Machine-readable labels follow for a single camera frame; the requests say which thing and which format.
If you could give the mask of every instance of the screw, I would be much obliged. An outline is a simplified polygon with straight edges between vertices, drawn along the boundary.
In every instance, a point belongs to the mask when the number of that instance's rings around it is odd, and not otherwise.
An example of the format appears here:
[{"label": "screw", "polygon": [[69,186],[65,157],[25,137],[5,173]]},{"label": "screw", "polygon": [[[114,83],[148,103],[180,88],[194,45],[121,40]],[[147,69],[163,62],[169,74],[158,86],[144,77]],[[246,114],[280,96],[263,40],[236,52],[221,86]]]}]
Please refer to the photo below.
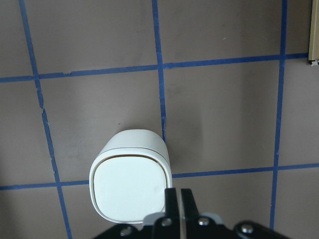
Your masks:
[{"label": "screw", "polygon": [[209,224],[209,218],[202,217],[198,219],[198,224],[201,226],[207,226]]},{"label": "screw", "polygon": [[243,233],[251,234],[251,233],[253,233],[254,228],[251,225],[249,225],[249,224],[243,224],[241,226],[241,231]]},{"label": "screw", "polygon": [[169,227],[172,224],[172,220],[170,218],[164,218],[161,222],[162,227]]},{"label": "screw", "polygon": [[126,228],[123,228],[120,232],[120,235],[122,237],[126,237],[128,235],[130,235],[132,233],[132,228],[131,227],[126,227]]}]

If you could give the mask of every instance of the metal screw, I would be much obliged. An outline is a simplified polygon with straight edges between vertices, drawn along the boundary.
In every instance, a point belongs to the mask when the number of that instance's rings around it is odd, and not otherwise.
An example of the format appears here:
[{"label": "metal screw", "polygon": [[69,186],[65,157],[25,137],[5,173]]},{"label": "metal screw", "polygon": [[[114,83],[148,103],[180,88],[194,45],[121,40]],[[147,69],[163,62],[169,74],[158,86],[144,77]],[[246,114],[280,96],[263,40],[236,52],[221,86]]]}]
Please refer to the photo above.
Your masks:
[{"label": "metal screw", "polygon": [[170,218],[164,218],[161,222],[162,227],[169,227],[172,224],[172,220]]},{"label": "metal screw", "polygon": [[209,224],[209,218],[199,218],[198,219],[198,224],[200,224],[201,226],[207,226]]},{"label": "metal screw", "polygon": [[252,227],[252,225],[243,224],[243,225],[241,226],[241,231],[242,231],[243,233],[251,234],[251,233],[253,233],[254,228]]},{"label": "metal screw", "polygon": [[131,227],[126,227],[126,228],[123,228],[120,232],[120,235],[122,237],[126,237],[128,235],[130,235],[132,233],[132,228]]}]

